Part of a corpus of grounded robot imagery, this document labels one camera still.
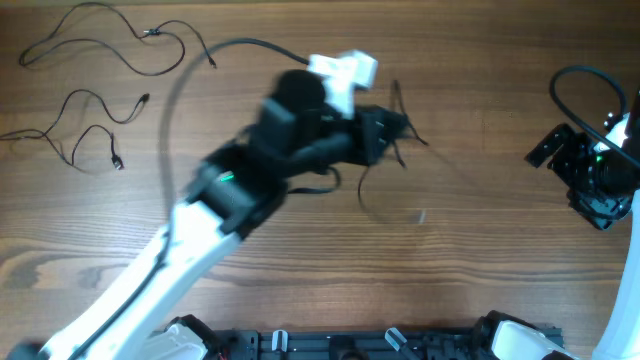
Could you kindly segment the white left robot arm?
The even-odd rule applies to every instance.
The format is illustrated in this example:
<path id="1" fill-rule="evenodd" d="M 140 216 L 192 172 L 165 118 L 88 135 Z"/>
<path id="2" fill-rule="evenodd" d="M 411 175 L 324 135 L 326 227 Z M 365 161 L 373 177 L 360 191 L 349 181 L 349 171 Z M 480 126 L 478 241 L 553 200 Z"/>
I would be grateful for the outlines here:
<path id="1" fill-rule="evenodd" d="M 256 122 L 207 156 L 167 224 L 76 320 L 44 342 L 26 341 L 13 359 L 203 359 L 219 348 L 195 321 L 160 328 L 169 311 L 213 266 L 233 253 L 293 193 L 292 177 L 372 166 L 409 124 L 401 90 L 388 107 L 339 111 L 328 83 L 285 72 Z"/>

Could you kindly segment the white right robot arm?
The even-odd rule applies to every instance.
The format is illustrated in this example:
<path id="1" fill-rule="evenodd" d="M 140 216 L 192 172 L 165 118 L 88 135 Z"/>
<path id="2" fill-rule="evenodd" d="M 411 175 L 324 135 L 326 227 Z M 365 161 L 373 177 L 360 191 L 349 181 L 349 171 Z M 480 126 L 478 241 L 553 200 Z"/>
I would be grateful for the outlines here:
<path id="1" fill-rule="evenodd" d="M 462 290 L 463 315 L 499 310 L 563 328 L 569 350 L 589 359 L 612 314 L 635 227 L 624 220 L 598 231 L 566 205 L 561 183 L 523 156 L 559 116 L 477 113 L 484 140 L 476 163 L 496 191 L 466 219 L 474 282 Z"/>

